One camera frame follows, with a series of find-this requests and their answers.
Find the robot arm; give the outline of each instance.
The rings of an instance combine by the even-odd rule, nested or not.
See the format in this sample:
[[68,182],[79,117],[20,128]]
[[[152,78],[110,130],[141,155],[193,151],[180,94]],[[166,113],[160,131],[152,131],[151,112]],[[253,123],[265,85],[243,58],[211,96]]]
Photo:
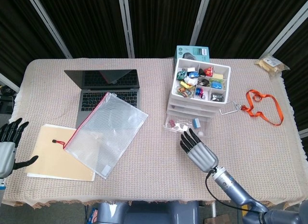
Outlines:
[[17,170],[33,164],[38,156],[34,156],[25,162],[15,162],[17,147],[25,127],[29,122],[25,122],[18,127],[22,119],[3,125],[0,128],[0,205],[4,196],[6,185],[4,179],[8,177],[13,170]]
[[[226,171],[224,167],[218,166],[218,157],[196,136],[196,134],[189,129],[192,138],[187,132],[181,135],[180,146],[187,153],[188,157],[201,169],[203,172],[208,173],[205,179],[207,180],[212,175],[214,181],[222,188],[228,197],[235,202],[238,206],[249,205],[251,208],[248,210],[246,216],[243,217],[244,224],[304,224],[307,217],[290,211],[269,211],[269,209],[262,205],[260,202],[252,198],[240,184]],[[218,202],[227,205],[218,200],[208,189],[209,193]]]

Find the laptop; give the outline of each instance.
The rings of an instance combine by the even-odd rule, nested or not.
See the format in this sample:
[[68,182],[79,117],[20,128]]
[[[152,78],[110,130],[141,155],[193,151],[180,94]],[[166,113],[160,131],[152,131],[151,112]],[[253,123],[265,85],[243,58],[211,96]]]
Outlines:
[[65,70],[69,78],[81,89],[76,128],[95,109],[106,92],[139,108],[139,80],[137,70]]

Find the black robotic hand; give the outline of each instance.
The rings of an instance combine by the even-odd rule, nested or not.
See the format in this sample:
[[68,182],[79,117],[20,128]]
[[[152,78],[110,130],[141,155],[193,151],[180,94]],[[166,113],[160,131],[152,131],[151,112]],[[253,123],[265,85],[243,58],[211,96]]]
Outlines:
[[181,135],[180,145],[199,169],[203,172],[209,172],[218,165],[218,157],[199,139],[192,129],[189,129],[189,132],[192,137],[184,132],[184,135]]
[[17,170],[33,164],[38,156],[28,161],[15,162],[15,155],[22,133],[29,122],[21,123],[22,119],[5,124],[0,128],[0,178],[6,178],[13,170]]

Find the table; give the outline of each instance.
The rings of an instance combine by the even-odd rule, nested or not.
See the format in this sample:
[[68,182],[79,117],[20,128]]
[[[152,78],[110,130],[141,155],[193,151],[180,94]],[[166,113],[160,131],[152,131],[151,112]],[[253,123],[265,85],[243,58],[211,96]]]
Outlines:
[[[203,141],[234,178],[260,201],[298,203],[307,196],[308,163],[296,129],[293,110],[281,77],[268,74],[248,59],[211,59],[231,67],[229,100],[248,104],[249,89],[273,94],[281,105],[284,122],[275,127],[243,111],[221,116],[208,124],[211,137]],[[54,124],[75,127],[80,89],[65,69],[137,69],[141,110],[148,119],[107,180],[94,182],[30,178],[24,169],[7,180],[4,203],[34,207],[52,201],[203,200],[213,198],[205,189],[203,174],[179,146],[180,135],[166,131],[167,101],[172,85],[173,59],[49,59],[31,62],[24,76],[11,120],[30,122],[19,144],[16,160],[31,156],[39,129]],[[257,105],[270,119],[278,119],[273,102]],[[210,180],[212,192],[228,197]]]

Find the white drawer unit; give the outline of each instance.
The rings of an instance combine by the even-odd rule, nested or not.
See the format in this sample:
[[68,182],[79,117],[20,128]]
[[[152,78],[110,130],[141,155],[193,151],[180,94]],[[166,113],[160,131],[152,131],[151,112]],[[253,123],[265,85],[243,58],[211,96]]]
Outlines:
[[[199,80],[206,79],[210,82],[219,81],[221,84],[221,89],[212,88],[211,84],[205,86],[196,85],[191,90],[191,97],[184,97],[179,93],[178,89],[181,86],[180,80],[177,80],[177,73],[182,71],[183,68],[194,67],[196,72],[199,69],[205,70],[209,67],[213,67],[213,72],[219,74],[222,79],[217,79],[214,77],[203,76],[199,77]],[[229,95],[229,82],[230,82],[231,68],[229,66],[200,62],[189,59],[178,59],[175,74],[173,78],[172,88],[169,96],[167,114],[170,116],[177,116],[179,118],[195,119],[198,118],[201,121],[208,122],[219,109],[224,107],[228,101]],[[203,97],[197,95],[196,91],[202,89]],[[220,95],[223,97],[222,101],[213,101],[212,94]]]

